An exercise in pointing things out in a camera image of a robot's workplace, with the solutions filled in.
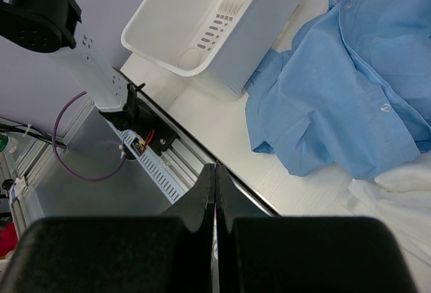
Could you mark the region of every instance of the white table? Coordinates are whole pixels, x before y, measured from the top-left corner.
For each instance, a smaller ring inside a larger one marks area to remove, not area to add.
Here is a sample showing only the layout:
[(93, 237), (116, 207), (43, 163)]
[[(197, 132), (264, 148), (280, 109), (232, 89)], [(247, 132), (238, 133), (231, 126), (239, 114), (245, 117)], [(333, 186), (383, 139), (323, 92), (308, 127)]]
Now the white table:
[[(302, 0), (274, 48), (290, 49), (293, 36), (308, 20), (326, 12), (328, 0)], [(304, 178), (289, 175), (275, 155), (252, 153), (245, 120), (245, 94), (223, 102), (149, 61), (131, 55), (122, 68), (135, 84), (193, 134), (221, 162), (283, 215), (350, 215), (341, 198), (352, 178), (336, 165)], [(405, 254), (423, 292), (431, 292), (431, 268)]]

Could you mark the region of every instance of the white cloth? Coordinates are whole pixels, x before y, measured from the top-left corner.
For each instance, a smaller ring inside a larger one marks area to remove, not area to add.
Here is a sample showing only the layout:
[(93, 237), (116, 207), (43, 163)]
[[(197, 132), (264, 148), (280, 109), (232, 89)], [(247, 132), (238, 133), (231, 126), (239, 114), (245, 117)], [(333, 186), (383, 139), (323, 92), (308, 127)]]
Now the white cloth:
[(376, 177), (353, 180), (345, 206), (383, 221), (399, 244), (431, 266), (431, 153)]

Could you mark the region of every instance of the white bin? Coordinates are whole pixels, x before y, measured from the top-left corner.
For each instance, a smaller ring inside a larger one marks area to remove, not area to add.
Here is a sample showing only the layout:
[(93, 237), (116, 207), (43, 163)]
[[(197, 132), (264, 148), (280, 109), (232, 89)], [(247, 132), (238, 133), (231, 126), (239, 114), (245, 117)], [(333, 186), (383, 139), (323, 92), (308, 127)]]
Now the white bin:
[(235, 99), (299, 0), (144, 0), (124, 47), (218, 98)]

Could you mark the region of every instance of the red cloth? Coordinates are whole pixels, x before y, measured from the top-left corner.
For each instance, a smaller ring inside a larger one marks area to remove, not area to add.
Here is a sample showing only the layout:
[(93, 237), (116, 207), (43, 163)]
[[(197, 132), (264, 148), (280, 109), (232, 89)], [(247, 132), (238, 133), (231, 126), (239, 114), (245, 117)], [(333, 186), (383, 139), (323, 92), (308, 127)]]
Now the red cloth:
[(0, 232), (0, 256), (6, 256), (18, 244), (15, 226), (10, 223)]

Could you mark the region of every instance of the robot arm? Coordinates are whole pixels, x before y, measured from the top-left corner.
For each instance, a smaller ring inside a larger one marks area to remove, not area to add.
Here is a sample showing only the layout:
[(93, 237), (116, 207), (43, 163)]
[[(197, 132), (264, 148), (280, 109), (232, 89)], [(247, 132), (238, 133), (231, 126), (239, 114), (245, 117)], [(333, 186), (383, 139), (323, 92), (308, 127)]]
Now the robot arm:
[(161, 119), (139, 102), (137, 90), (109, 65), (85, 31), (75, 0), (0, 0), (0, 35), (30, 51), (48, 53), (119, 131), (131, 129), (145, 137), (160, 126)]

